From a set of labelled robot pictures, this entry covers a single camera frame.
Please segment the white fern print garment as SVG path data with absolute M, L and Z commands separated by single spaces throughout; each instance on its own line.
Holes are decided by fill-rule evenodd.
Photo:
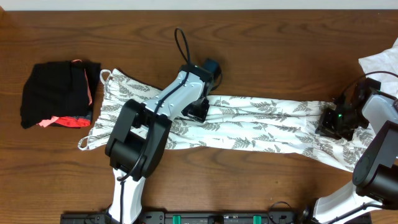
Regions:
M 117 69 L 101 79 L 104 98 L 100 115 L 78 148 L 93 150 L 108 142 L 119 112 L 127 102 L 148 100 L 160 93 Z M 359 127 L 352 140 L 316 134 L 324 101 L 291 101 L 247 96 L 210 95 L 204 123 L 174 119 L 166 149 L 200 146 L 244 151 L 297 153 L 349 172 L 375 137 L 372 127 Z

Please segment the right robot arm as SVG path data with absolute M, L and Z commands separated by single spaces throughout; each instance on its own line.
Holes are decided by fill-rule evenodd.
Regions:
M 358 127 L 376 136 L 359 158 L 351 182 L 308 206 L 299 223 L 371 223 L 373 210 L 397 210 L 397 98 L 381 91 L 381 82 L 356 84 L 350 103 L 341 95 L 320 117 L 316 133 L 352 140 Z

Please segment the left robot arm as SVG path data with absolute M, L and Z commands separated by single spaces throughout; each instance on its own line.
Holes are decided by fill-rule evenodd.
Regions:
M 105 149 L 115 177 L 108 210 L 112 223 L 136 221 L 146 178 L 163 156 L 173 120 L 186 117 L 204 122 L 210 107 L 207 96 L 221 77 L 215 60 L 208 58 L 201 67 L 187 62 L 159 94 L 142 103 L 130 99 L 123 105 Z

